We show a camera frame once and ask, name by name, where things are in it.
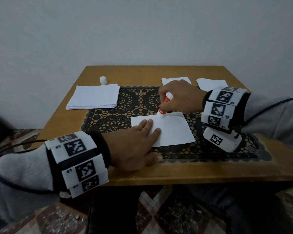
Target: wooden table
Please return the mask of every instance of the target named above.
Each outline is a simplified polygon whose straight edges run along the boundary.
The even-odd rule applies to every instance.
[[[228,86],[246,88],[223,66],[87,66],[37,139],[51,139],[79,131],[88,110],[66,110],[66,104],[77,85],[100,85],[100,76],[105,76],[108,84],[121,86],[160,86],[162,77],[188,77],[193,85],[197,85],[197,78],[209,78],[224,79]],[[293,180],[293,151],[278,141],[259,138],[271,153],[272,161],[163,163],[135,172],[110,167],[110,182],[106,185]]]

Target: red glue stick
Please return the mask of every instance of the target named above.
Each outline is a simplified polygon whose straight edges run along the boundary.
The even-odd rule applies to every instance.
[[[168,92],[166,94],[166,98],[165,98],[164,102],[168,102],[168,101],[172,100],[172,98],[173,98],[172,94],[170,92]],[[159,109],[157,112],[157,115],[163,117],[166,113],[167,112],[163,112],[161,109]]]

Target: black lace placemat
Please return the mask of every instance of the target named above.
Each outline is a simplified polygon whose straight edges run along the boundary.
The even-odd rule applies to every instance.
[[[160,106],[159,87],[121,87],[116,108],[90,109],[86,115],[83,131],[100,130],[112,132],[131,127],[130,117],[156,114]],[[185,114],[195,137],[194,143],[154,148],[163,154],[164,162],[207,162],[207,161],[270,161],[271,155],[251,134],[242,134],[242,141],[233,153],[226,153],[206,141],[203,132],[206,126],[201,122],[200,113]]]

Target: floor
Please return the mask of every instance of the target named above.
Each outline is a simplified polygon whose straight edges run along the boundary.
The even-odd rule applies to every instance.
[[[36,139],[39,130],[15,130],[1,144],[0,149]],[[13,153],[26,150],[29,145],[7,150]],[[277,194],[293,220],[293,189]],[[141,193],[136,217],[139,234],[159,233],[225,233],[225,223],[200,205],[189,202],[172,186],[148,186]],[[34,214],[0,230],[5,234],[47,234],[85,232],[87,216],[62,203],[36,210]]]

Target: pants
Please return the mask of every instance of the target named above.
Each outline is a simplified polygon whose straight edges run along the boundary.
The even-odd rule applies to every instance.
[[[223,219],[230,234],[293,234],[293,223],[274,193],[291,182],[235,182],[178,185]],[[137,233],[137,202],[143,187],[102,187],[91,204],[87,234]]]

